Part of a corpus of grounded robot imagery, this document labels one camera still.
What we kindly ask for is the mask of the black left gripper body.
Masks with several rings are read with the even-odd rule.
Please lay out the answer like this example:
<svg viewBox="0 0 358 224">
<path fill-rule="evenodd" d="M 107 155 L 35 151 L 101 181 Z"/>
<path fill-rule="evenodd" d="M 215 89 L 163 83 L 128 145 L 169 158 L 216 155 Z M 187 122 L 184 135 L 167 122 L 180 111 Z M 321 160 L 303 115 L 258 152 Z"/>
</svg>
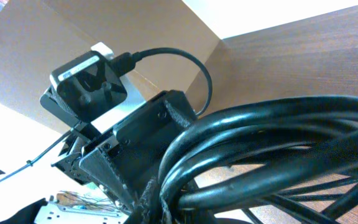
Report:
<svg viewBox="0 0 358 224">
<path fill-rule="evenodd" d="M 78 184 L 92 182 L 111 200 L 119 200 L 79 167 L 85 155 L 96 148 L 102 149 L 112 159 L 136 204 L 147 182 L 157 176 L 167 147 L 181 132 L 164 107 L 162 91 L 102 133 L 90 124 L 77 124 L 52 166 Z"/>
</svg>

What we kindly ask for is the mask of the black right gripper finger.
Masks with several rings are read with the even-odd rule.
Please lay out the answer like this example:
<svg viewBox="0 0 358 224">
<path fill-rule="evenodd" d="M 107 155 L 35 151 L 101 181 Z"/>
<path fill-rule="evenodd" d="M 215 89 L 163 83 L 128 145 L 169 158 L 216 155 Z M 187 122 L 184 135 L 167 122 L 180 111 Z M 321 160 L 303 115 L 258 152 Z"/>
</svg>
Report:
<svg viewBox="0 0 358 224">
<path fill-rule="evenodd" d="M 152 177 L 124 224 L 172 224 L 168 206 L 160 199 L 160 187 L 156 177 Z"/>
</svg>

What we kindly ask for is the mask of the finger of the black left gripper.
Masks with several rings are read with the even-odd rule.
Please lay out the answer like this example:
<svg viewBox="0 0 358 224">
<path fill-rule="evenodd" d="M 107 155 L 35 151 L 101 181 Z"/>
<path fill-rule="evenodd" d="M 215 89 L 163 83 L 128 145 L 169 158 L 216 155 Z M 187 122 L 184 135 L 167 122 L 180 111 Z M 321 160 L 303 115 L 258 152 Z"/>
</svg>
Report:
<svg viewBox="0 0 358 224">
<path fill-rule="evenodd" d="M 182 91 L 163 91 L 163 104 L 175 126 L 180 130 L 188 128 L 197 120 L 193 108 Z"/>
<path fill-rule="evenodd" d="M 131 212 L 134 210 L 134 196 L 106 152 L 94 149 L 80 160 L 79 167 L 117 196 Z"/>
</svg>

